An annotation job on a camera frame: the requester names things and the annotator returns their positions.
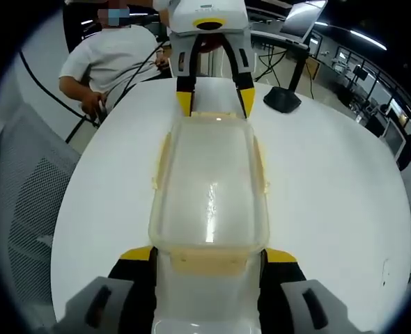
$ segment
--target plastic food container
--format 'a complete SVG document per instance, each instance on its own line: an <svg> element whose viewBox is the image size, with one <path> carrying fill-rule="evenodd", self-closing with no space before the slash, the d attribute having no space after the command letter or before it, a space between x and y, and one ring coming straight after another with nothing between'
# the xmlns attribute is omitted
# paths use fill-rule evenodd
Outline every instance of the plastic food container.
<svg viewBox="0 0 411 334"><path fill-rule="evenodd" d="M149 235L175 270L235 274L266 247L263 164L253 129L239 118L181 118L167 135Z"/></svg>

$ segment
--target clear plastic lid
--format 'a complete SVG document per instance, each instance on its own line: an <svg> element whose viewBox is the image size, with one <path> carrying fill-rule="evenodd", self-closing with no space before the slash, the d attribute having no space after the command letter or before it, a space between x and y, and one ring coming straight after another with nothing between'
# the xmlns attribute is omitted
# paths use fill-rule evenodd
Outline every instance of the clear plastic lid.
<svg viewBox="0 0 411 334"><path fill-rule="evenodd" d="M162 251L249 255L266 247L265 180L250 125L214 114L180 119L156 177L149 235Z"/></svg>

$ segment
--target gray chair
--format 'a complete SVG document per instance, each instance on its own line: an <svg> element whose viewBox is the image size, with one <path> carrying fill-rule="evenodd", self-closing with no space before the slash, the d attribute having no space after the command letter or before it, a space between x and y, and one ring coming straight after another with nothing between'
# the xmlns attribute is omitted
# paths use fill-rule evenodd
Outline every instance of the gray chair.
<svg viewBox="0 0 411 334"><path fill-rule="evenodd" d="M52 238L79 155L28 105L0 134L0 275L32 329L55 322Z"/></svg>

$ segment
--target white round table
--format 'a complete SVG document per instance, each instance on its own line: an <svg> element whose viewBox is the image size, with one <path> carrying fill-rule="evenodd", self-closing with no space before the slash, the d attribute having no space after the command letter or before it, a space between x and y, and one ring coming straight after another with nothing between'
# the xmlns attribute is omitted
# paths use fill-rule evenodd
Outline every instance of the white round table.
<svg viewBox="0 0 411 334"><path fill-rule="evenodd" d="M141 83L111 112L83 153L66 190L52 247L57 320L120 255L147 246L160 145L182 117L175 79ZM394 316L411 263L411 219L400 173L384 143L343 114L305 96L282 114L256 83L249 122L270 183L270 244L299 262L348 307L361 331ZM199 78L195 111L240 111L233 82Z"/></svg>

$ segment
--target office chair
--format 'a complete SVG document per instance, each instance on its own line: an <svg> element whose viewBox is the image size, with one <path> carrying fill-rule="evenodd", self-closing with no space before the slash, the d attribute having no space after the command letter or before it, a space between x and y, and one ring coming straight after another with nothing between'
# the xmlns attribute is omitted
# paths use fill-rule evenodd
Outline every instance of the office chair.
<svg viewBox="0 0 411 334"><path fill-rule="evenodd" d="M79 155L28 105L0 134L0 277L30 327L56 322L50 287L52 238Z"/></svg>

